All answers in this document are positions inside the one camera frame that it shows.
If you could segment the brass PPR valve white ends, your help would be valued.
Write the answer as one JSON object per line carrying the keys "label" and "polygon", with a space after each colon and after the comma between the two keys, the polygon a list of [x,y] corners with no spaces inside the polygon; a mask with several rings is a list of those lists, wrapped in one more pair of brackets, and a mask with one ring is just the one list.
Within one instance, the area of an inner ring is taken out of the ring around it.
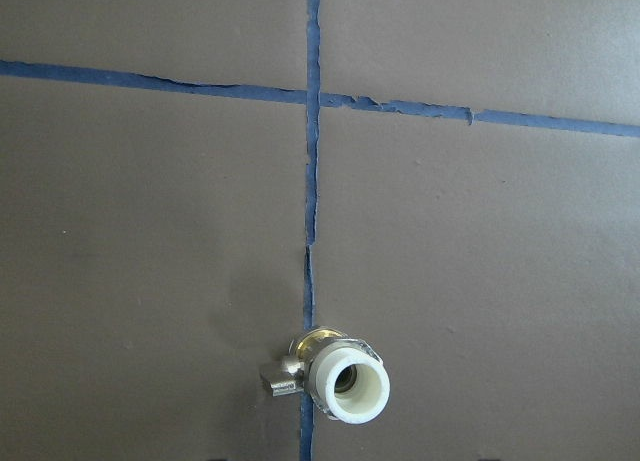
{"label": "brass PPR valve white ends", "polygon": [[364,340],[326,326],[295,338],[280,359],[259,367],[274,397],[305,393],[327,417],[360,425],[377,418],[390,399],[382,358]]}

